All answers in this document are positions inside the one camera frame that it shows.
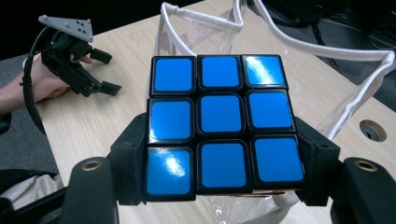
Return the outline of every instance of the blue cube face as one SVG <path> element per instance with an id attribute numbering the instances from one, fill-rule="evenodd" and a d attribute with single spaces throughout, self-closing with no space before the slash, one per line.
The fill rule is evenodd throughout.
<path id="1" fill-rule="evenodd" d="M 147 202 L 304 185 L 279 56 L 156 56 L 151 65 Z"/>
<path id="2" fill-rule="evenodd" d="M 287 88 L 280 58 L 275 55 L 245 57 L 247 84 L 250 87 Z"/>
<path id="3" fill-rule="evenodd" d="M 235 94 L 204 95 L 198 104 L 198 125 L 203 133 L 241 133 L 243 131 L 243 107 L 239 96 Z"/>
<path id="4" fill-rule="evenodd" d="M 250 91 L 247 101 L 253 131 L 294 131 L 289 96 L 285 91 Z"/>
<path id="5" fill-rule="evenodd" d="M 190 94 L 195 90 L 195 58 L 154 57 L 150 96 Z"/>
<path id="6" fill-rule="evenodd" d="M 201 88 L 204 91 L 215 88 L 238 89 L 242 85 L 239 57 L 198 56 Z"/>
<path id="7" fill-rule="evenodd" d="M 247 184 L 241 143 L 207 143 L 201 148 L 202 184 L 206 188 L 242 188 Z"/>
<path id="8" fill-rule="evenodd" d="M 254 145 L 257 173 L 262 182 L 293 182 L 304 178 L 294 137 L 257 138 Z"/>
<path id="9" fill-rule="evenodd" d="M 150 143 L 187 142 L 193 137 L 191 100 L 150 100 L 149 112 Z"/>
<path id="10" fill-rule="evenodd" d="M 191 150 L 150 148 L 148 152 L 147 193 L 185 195 L 194 188 Z"/>

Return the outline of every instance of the cable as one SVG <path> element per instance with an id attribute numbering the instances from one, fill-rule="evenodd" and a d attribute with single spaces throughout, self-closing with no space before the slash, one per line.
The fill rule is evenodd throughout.
<path id="1" fill-rule="evenodd" d="M 322 20 L 322 21 L 329 22 L 329 23 L 333 23 L 333 24 L 345 26 L 346 28 L 349 28 L 349 29 L 354 30 L 354 31 L 356 31 L 356 32 L 361 32 L 360 29 L 357 29 L 357 28 L 352 27 L 352 26 L 350 26 L 350 25 L 343 24 L 343 23 L 338 22 L 338 21 L 332 21 L 332 20 L 328 20 L 328 19 L 321 19 L 321 20 Z M 371 43 L 372 43 L 372 45 L 373 45 L 376 49 L 395 49 L 395 48 L 396 48 L 396 46 L 393 46 L 393 45 L 391 45 L 390 43 L 388 43 L 388 42 L 386 42 L 386 41 L 383 41 L 383 40 L 381 40 L 381 39 L 379 39 L 379 38 L 374 37 L 373 34 L 371 34 L 370 37 L 371 37 L 371 39 L 372 39 Z M 384 45 L 388 45 L 388 46 L 390 46 L 390 48 L 381 48 L 381 47 L 379 47 L 377 44 L 374 43 L 374 40 L 376 40 L 376 41 L 378 41 L 378 42 L 380 42 L 380 43 L 382 43 L 382 44 L 384 44 Z"/>
<path id="2" fill-rule="evenodd" d="M 35 108 L 35 100 L 33 96 L 33 91 L 32 91 L 32 77 L 31 77 L 31 72 L 32 72 L 32 64 L 35 55 L 37 54 L 36 48 L 38 43 L 40 42 L 41 38 L 49 31 L 49 27 L 46 26 L 40 34 L 37 36 L 35 39 L 35 43 L 33 44 L 28 57 L 25 62 L 25 66 L 23 68 L 23 78 L 22 78 L 22 86 L 23 86 L 23 98 L 26 104 L 27 111 L 29 112 L 30 116 L 32 117 L 33 122 L 35 123 L 35 126 L 40 130 L 43 134 L 46 134 L 44 130 L 43 123 L 41 121 L 41 118 L 37 112 L 37 109 Z"/>
<path id="3" fill-rule="evenodd" d="M 318 27 L 318 21 L 312 22 L 311 27 L 312 27 L 312 31 L 314 32 L 314 36 L 317 39 L 318 44 L 321 46 L 326 46 L 326 44 L 323 42 L 323 39 L 321 37 L 321 32 Z"/>

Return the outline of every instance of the mounting plate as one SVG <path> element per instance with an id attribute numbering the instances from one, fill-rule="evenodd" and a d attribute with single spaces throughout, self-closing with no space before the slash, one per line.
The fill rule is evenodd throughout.
<path id="1" fill-rule="evenodd" d="M 91 20 L 85 20 L 85 21 L 73 20 L 73 19 L 65 19 L 65 18 L 48 17 L 47 15 L 38 17 L 38 20 L 45 25 L 48 25 L 59 31 L 65 32 L 76 38 L 88 42 L 93 41 Z"/>

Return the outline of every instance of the black cable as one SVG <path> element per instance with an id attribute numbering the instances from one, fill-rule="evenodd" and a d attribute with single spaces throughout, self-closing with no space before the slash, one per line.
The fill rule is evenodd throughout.
<path id="1" fill-rule="evenodd" d="M 32 91 L 32 78 L 31 78 L 31 72 L 32 72 L 32 64 L 35 55 L 37 54 L 36 48 L 38 43 L 40 42 L 41 38 L 47 33 L 47 31 L 50 29 L 50 27 L 46 26 L 40 34 L 37 36 L 35 39 L 35 43 L 33 44 L 28 57 L 25 62 L 25 66 L 23 68 L 23 78 L 22 78 L 22 86 L 23 86 L 23 98 L 26 104 L 27 111 L 29 112 L 30 116 L 32 117 L 33 122 L 35 123 L 35 126 L 40 130 L 43 134 L 46 134 L 46 131 L 44 130 L 43 123 L 41 121 L 41 118 L 38 114 L 37 109 L 35 108 L 35 101 L 33 97 L 33 91 Z"/>
<path id="2" fill-rule="evenodd" d="M 312 31 L 314 32 L 314 36 L 317 39 L 318 44 L 321 46 L 326 46 L 326 44 L 322 39 L 321 32 L 318 27 L 318 21 L 312 22 L 311 27 L 312 27 Z"/>
<path id="3" fill-rule="evenodd" d="M 388 27 L 386 25 L 379 25 L 378 28 L 376 28 L 373 31 L 373 34 L 376 35 L 383 35 L 386 38 L 391 39 L 392 41 L 396 41 L 396 27 L 392 28 L 392 27 Z"/>

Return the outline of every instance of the round hole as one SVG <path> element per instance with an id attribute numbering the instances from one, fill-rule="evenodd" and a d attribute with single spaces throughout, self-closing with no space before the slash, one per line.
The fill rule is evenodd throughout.
<path id="1" fill-rule="evenodd" d="M 383 142 L 387 139 L 387 133 L 378 123 L 365 119 L 360 124 L 361 132 L 369 139 L 376 142 Z"/>
<path id="2" fill-rule="evenodd" d="M 82 165 L 83 171 L 92 171 L 96 170 L 102 165 L 100 161 L 87 161 L 85 164 Z"/>
<path id="3" fill-rule="evenodd" d="M 355 165 L 361 168 L 362 170 L 375 172 L 378 170 L 376 166 L 368 161 L 355 161 Z"/>

